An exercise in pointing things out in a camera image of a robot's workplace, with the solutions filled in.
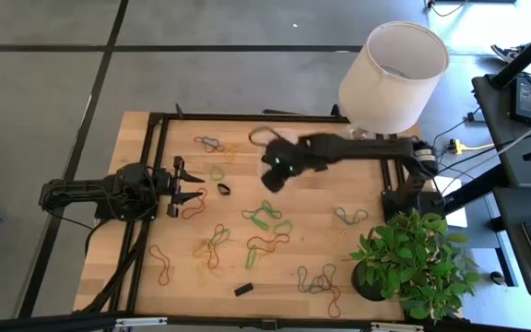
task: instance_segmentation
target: lamp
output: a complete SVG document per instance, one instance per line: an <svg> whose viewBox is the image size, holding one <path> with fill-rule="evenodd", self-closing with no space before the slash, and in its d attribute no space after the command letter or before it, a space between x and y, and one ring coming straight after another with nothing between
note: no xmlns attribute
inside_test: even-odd
<svg viewBox="0 0 531 332"><path fill-rule="evenodd" d="M443 41L410 22L374 29L339 86L349 121L378 134L414 125L450 63Z"/></svg>

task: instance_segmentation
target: shoe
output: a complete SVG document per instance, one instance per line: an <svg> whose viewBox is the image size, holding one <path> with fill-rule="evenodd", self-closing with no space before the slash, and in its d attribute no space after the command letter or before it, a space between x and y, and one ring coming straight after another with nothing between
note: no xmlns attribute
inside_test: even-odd
<svg viewBox="0 0 531 332"><path fill-rule="evenodd" d="M503 61L506 63L511 63L519 53L523 52L525 49L524 45L520 45L517 47L512 47L508 49L502 49L501 47L493 44L490 46L491 50L495 52Z"/></svg>

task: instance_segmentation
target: potted plant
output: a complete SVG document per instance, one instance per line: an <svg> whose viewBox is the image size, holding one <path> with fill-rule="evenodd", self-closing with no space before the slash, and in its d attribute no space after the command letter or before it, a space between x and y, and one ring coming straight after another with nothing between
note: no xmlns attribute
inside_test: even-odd
<svg viewBox="0 0 531 332"><path fill-rule="evenodd" d="M466 267L477 264L451 244L465 243L465 235L445 235L446 229L441 216L421 217L415 209L372 228L367 238L360 236L359 250L350 254L359 261L352 286L373 301L397 295L407 314L416 319L431 314L437 322L455 313L463 294L474 295L473 284L480 275L465 273Z"/></svg>

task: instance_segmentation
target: plant pot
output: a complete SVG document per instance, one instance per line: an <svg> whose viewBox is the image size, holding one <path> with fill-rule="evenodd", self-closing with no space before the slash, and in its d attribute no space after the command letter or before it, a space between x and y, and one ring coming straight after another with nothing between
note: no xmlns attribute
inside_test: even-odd
<svg viewBox="0 0 531 332"><path fill-rule="evenodd" d="M364 285L360 286L358 267L360 267L361 264L364 264L364 262L359 262L351 272L351 286L359 295L367 300L375 302L384 301L385 298L380 294L382 288L378 282L374 282L371 286L368 283L364 283Z"/></svg>

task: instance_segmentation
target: wooden table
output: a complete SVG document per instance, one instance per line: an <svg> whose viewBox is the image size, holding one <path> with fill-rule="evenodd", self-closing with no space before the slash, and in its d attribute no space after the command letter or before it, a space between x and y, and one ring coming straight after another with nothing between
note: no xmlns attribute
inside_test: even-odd
<svg viewBox="0 0 531 332"><path fill-rule="evenodd" d="M110 173L127 163L138 162L147 120L148 113L124 115ZM167 198L161 199L157 219L151 225L147 249L155 244L171 260L171 281L167 286L158 284L163 265L147 250L136 313L329 319L327 309L333 294L330 291L319 294L299 292L297 268L308 268L308 285L313 276L321 274L323 265L331 263L336 265L333 283L341 290L337 302L341 319L402 320L398 302L369 302L350 285L355 262L348 253L357 248L360 233L367 234L370 227L384 223L380 198L384 187L379 161L347 160L330 165L326 172L308 171L288 181L279 193L272 194L260 181L264 169L260 161L263 151L247 139L249 131L258 125L270 125L296 135L321 131L336 133L344 127L344 124L292 122L170 121L162 165L169 169L173 157L182 156L185 169L206 180L205 184L183 184L186 192L200 187L207 189L206 210L188 220L181 218L180 211L180 217L172 219L166 215ZM419 136L416 126L403 136L411 135ZM235 145L234 161L226 160L223 153L206 153L203 145L194 142L196 136L215 137L226 148ZM224 170L222 182L230 187L230 196L221 196L216 183L210 180L213 165ZM289 243L279 243L273 254L259 255L256 265L246 269L247 240L255 235L267 239L274 237L271 230L263 231L241 215L244 209L259 208L264 199L283 213L281 220L292 221L293 231ZM198 200L191 200L184 207L196 207L198 203ZM356 209L364 208L370 217L360 226L349 227L333 214L336 207L343 207L348 216ZM280 222L265 214L259 217L270 225ZM230 229L230 240L217 248L219 266L209 270L208 255L194 258L192 252L203 240L212 237L219 223ZM75 309L89 304L116 269L124 225L112 220L93 234ZM350 231L346 231L340 241L343 230ZM254 290L235 297L233 291L248 282L253 283ZM127 290L128 282L125 282L119 308L125 308Z"/></svg>

